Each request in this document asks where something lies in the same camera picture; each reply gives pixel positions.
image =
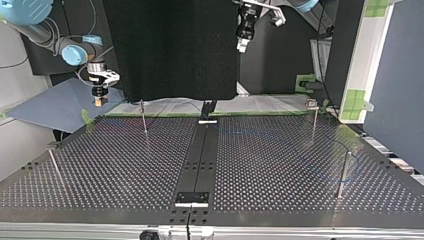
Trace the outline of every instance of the metal plate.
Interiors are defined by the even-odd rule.
[[[196,119],[147,125],[101,120],[54,153],[59,172],[45,161],[4,186],[0,221],[169,224]]]
[[[313,132],[309,115],[220,118],[205,224],[424,228],[424,188],[329,120],[319,117]],[[337,199],[345,158],[347,180]]]

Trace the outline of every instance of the gray panel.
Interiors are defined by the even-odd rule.
[[[424,228],[421,185],[347,126],[320,117],[312,129],[313,116],[220,118],[206,224]]]
[[[38,162],[2,183],[0,221],[169,224],[195,123],[101,120],[54,153],[60,172]]]
[[[424,1],[396,3],[377,72],[365,130],[424,173],[422,79]]]

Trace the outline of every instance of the white wall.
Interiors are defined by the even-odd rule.
[[[0,67],[22,62],[26,51],[20,35],[0,22]],[[0,113],[43,92],[49,78],[33,76],[29,62],[0,69]],[[51,129],[0,117],[0,181],[45,151]]]

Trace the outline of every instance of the metal post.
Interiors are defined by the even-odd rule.
[[[144,111],[144,101],[140,101],[140,109],[141,109],[141,116],[143,118],[143,125],[144,125],[144,132],[147,133],[147,124],[146,124],[146,116]]]
[[[56,158],[54,158],[53,150],[48,150],[48,151],[49,151],[49,154],[50,154],[50,158],[53,161],[54,168],[56,169],[56,171],[59,172],[59,166],[57,165]]]
[[[343,164],[343,169],[342,169],[342,176],[341,176],[340,182],[339,182],[339,189],[337,190],[337,198],[338,199],[342,198],[343,188],[344,188],[344,184],[346,182],[346,176],[347,176],[348,158],[351,155],[352,155],[351,152],[346,152],[346,156],[345,156],[345,160],[344,160],[344,164]]]

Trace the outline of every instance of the cable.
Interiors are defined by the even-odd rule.
[[[81,77],[81,72],[82,72],[82,70],[84,69],[84,68],[86,68],[87,67],[87,64],[86,65],[84,65],[80,70],[78,70],[78,71],[75,71],[75,74],[77,75],[77,77],[78,77],[78,79],[79,80],[81,80],[81,82],[82,83],[84,83],[85,85],[87,85],[87,86],[90,86],[90,87],[94,87],[94,85],[92,85],[92,84],[88,84],[84,79],[82,79],[82,77]]]
[[[320,75],[321,75],[321,79],[322,79],[322,85],[324,86],[324,91],[325,91],[325,94],[327,95],[327,98],[328,98],[328,101],[330,101],[330,104],[331,104],[331,106],[333,107],[333,109],[334,109],[334,112],[336,113],[336,115],[337,115],[337,118],[339,118],[340,116],[339,116],[339,112],[337,111],[337,109],[336,109],[336,107],[335,107],[335,105],[334,105],[334,102],[333,102],[333,100],[331,99],[331,97],[330,97],[330,94],[329,94],[329,92],[328,92],[328,88],[327,88],[327,84],[326,84],[326,82],[325,82],[325,78],[324,78],[324,75],[322,74],[322,67],[321,67],[321,52],[320,52],[320,49],[319,49],[319,38],[320,38],[320,30],[321,30],[321,23],[322,23],[322,18],[323,18],[323,16],[324,16],[324,12],[325,12],[325,7],[326,7],[326,4],[327,2],[324,2],[324,4],[323,4],[323,6],[322,6],[322,12],[321,12],[321,16],[320,16],[320,18],[319,18],[319,22],[318,22],[318,37],[317,37],[317,55],[318,55],[318,68],[319,68],[319,72],[320,72]]]
[[[106,51],[104,51],[102,54],[100,54],[98,57],[96,57],[94,60],[96,60],[96,59],[99,59],[99,58],[101,58],[101,57],[103,57],[103,56],[105,56],[106,54],[108,54],[110,51],[112,51],[112,49],[114,49],[114,46],[112,46],[112,47],[110,47],[110,48],[108,48],[108,49],[106,49]]]
[[[53,23],[53,25],[55,26],[55,30],[56,30],[56,37],[55,37],[55,32],[54,31],[52,31],[52,33],[53,33],[53,56],[57,56],[57,55],[59,55],[58,54],[58,51],[57,51],[57,42],[59,41],[59,39],[60,39],[60,30],[59,30],[59,26],[57,25],[57,23],[56,23],[56,21],[55,20],[53,20],[52,18],[46,18],[46,20],[49,20],[50,22],[52,22]]]
[[[10,120],[10,121],[7,121],[7,122],[5,122],[5,123],[2,123],[2,124],[0,124],[0,127],[3,127],[3,126],[5,126],[5,125],[7,125],[7,124],[9,124],[9,123],[14,122],[14,121],[16,121],[16,119],[12,119],[12,120]]]
[[[17,64],[13,64],[13,65],[10,65],[10,66],[3,66],[3,67],[0,67],[0,70],[1,69],[8,69],[8,68],[14,68],[14,67],[18,67],[18,66],[21,66],[22,64],[24,64],[26,61],[28,61],[28,56],[22,61],[22,62],[20,62],[20,63],[17,63]]]
[[[97,11],[96,11],[96,7],[94,6],[93,0],[89,0],[91,7],[93,8],[93,27],[91,27],[90,31],[87,33],[87,35],[90,35],[91,33],[93,33],[94,29],[96,28],[97,25]]]

